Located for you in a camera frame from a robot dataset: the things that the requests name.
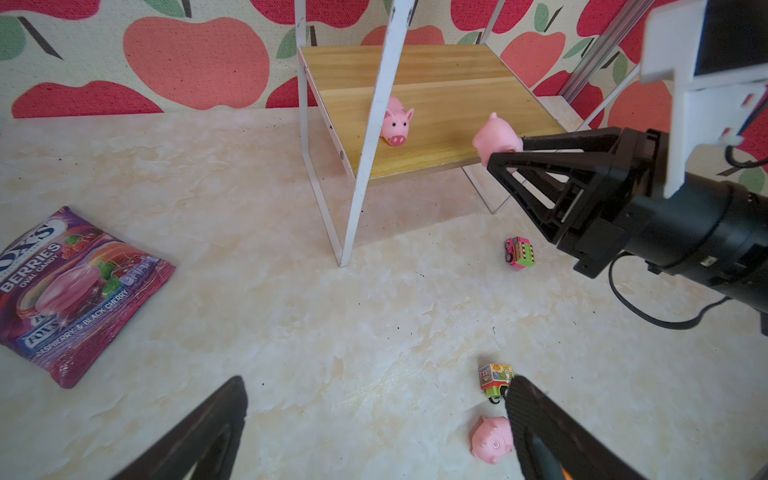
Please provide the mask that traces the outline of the wooden two-tier shelf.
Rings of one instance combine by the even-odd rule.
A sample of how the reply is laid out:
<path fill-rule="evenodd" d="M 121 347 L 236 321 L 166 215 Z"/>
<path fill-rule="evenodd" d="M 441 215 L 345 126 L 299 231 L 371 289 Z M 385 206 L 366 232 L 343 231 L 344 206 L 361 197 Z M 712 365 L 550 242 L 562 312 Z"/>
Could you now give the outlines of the wooden two-tier shelf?
<path fill-rule="evenodd" d="M 294 4 L 301 153 L 339 266 L 346 266 L 368 188 L 377 183 L 459 168 L 476 190 L 479 159 L 472 138 L 496 112 L 521 136 L 564 132 L 524 82 L 487 45 L 504 2 L 497 1 L 472 44 L 410 45 L 417 4 L 394 1 L 381 45 L 312 46 L 305 2 Z M 389 98 L 415 110 L 404 145 L 380 137 Z M 348 175 L 354 180 L 344 231 L 337 231 L 309 151 L 308 107 L 314 98 Z"/>

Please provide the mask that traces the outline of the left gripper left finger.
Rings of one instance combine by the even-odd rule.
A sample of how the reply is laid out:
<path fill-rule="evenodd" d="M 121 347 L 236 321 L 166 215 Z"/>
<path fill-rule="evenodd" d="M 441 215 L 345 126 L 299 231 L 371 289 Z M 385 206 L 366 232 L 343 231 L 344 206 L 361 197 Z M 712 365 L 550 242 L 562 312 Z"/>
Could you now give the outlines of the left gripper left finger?
<path fill-rule="evenodd" d="M 228 479 L 248 407 L 242 377 L 227 380 L 117 479 Z"/>

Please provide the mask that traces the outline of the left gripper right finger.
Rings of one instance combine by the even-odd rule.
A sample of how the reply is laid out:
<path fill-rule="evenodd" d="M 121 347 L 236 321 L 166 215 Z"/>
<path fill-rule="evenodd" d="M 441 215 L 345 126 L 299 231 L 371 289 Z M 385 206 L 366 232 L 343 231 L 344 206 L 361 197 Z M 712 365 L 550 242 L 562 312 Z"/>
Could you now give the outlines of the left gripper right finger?
<path fill-rule="evenodd" d="M 526 479 L 641 479 L 526 377 L 512 378 L 505 407 Z"/>

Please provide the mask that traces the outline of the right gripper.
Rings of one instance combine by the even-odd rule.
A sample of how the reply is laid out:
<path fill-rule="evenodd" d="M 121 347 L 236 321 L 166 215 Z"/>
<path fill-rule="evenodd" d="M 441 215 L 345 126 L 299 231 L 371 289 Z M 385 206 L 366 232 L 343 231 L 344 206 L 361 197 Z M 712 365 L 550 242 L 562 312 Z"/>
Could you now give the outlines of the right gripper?
<path fill-rule="evenodd" d="M 618 127 L 523 137 L 525 151 L 491 155 L 487 170 L 545 239 L 597 276 L 622 253 L 767 309 L 767 199 L 688 174 L 663 194 L 668 136 Z"/>

